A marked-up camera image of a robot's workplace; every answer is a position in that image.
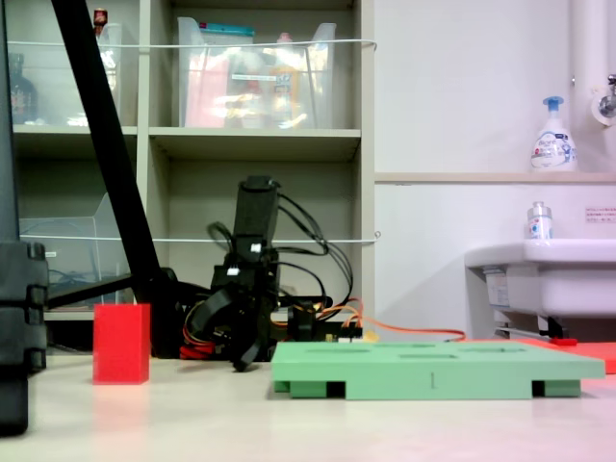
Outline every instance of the green tray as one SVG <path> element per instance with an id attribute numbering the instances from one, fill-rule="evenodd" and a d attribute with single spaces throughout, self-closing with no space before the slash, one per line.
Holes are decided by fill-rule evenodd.
<path id="1" fill-rule="evenodd" d="M 517 342 L 279 343 L 275 392 L 292 398 L 522 399 L 579 397 L 598 359 Z"/>

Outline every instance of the red block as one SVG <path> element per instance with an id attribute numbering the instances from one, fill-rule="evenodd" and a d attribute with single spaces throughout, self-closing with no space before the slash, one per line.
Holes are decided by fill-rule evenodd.
<path id="1" fill-rule="evenodd" d="M 94 306 L 94 384 L 139 384 L 150 375 L 150 305 Z"/>

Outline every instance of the wooden shelf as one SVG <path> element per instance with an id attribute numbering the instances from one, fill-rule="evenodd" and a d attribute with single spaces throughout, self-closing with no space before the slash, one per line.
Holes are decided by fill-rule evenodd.
<path id="1" fill-rule="evenodd" d="M 94 321 L 94 312 L 89 311 L 45 311 L 43 313 L 45 321 Z"/>
<path id="2" fill-rule="evenodd" d="M 387 173 L 374 175 L 377 185 L 404 185 L 429 183 L 518 183 L 518 184 L 616 184 L 616 172 L 591 173 L 556 171 L 546 173 Z"/>
<path id="3" fill-rule="evenodd" d="M 171 159 L 350 162 L 360 130 L 245 130 L 152 127 L 150 138 Z"/>
<path id="4" fill-rule="evenodd" d="M 132 160 L 136 160 L 137 127 L 123 127 L 122 131 L 128 153 Z M 89 127 L 15 125 L 13 138 L 18 159 L 94 159 Z"/>
<path id="5" fill-rule="evenodd" d="M 355 0 L 171 0 L 176 8 L 225 8 L 242 10 L 329 10 L 353 8 Z"/>

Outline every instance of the floor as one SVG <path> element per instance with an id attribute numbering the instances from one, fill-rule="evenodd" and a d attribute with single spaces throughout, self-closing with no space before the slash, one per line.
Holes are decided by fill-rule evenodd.
<path id="1" fill-rule="evenodd" d="M 28 433 L 7 462 L 614 462 L 616 376 L 582 398 L 289 400 L 270 369 L 152 360 L 142 386 L 91 385 L 91 357 L 49 358 L 31 380 Z"/>

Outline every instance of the soap bottle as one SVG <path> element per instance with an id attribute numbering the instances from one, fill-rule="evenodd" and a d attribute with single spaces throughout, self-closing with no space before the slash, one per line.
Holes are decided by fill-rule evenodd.
<path id="1" fill-rule="evenodd" d="M 576 171 L 578 170 L 578 151 L 560 118 L 558 106 L 564 100 L 551 96 L 543 100 L 548 106 L 549 117 L 530 157 L 533 171 Z"/>

